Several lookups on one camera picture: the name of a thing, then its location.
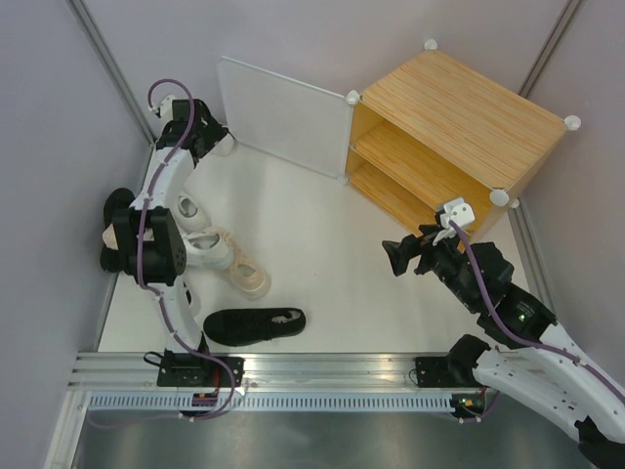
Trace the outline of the black and white sneaker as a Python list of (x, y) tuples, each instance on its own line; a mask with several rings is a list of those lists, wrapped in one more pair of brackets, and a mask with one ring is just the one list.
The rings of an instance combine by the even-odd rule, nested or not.
[(235, 146), (235, 138), (230, 132), (227, 132), (224, 137), (210, 150), (210, 153), (217, 156), (228, 156), (232, 153)]

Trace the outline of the white leather sneaker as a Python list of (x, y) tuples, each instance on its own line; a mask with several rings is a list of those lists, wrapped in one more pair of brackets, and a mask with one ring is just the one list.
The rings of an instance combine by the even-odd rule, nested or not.
[(181, 192), (173, 208), (177, 224), (187, 233), (201, 232), (211, 226), (210, 217), (186, 192)]
[(234, 261), (234, 251), (225, 233), (209, 230), (186, 234), (183, 242), (189, 267), (222, 271)]

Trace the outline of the white translucent cabinet door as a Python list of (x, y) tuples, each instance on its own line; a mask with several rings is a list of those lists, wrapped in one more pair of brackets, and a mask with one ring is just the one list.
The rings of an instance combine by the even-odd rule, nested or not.
[(239, 143), (345, 177), (358, 91), (343, 96), (228, 57), (217, 71), (227, 125)]

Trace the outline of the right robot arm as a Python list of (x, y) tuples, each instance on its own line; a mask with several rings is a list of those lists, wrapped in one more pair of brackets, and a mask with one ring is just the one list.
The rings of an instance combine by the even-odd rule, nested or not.
[(458, 385), (506, 394), (558, 426), (597, 468), (624, 465), (624, 389), (569, 336), (556, 315), (512, 281), (513, 265), (492, 242), (464, 232), (436, 241), (437, 226), (382, 247), (395, 276), (417, 260), (416, 275), (434, 274), (493, 340), (466, 334), (446, 356)]

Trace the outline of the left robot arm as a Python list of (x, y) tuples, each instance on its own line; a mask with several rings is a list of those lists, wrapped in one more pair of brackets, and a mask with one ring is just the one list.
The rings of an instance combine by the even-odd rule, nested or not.
[(213, 364), (191, 314), (183, 279), (187, 249), (172, 208), (200, 159), (227, 134), (202, 101), (173, 101), (172, 119), (156, 143), (151, 173), (137, 197), (111, 216), (120, 269), (152, 294), (167, 333), (164, 358), (186, 355), (179, 374), (193, 387), (211, 380)]

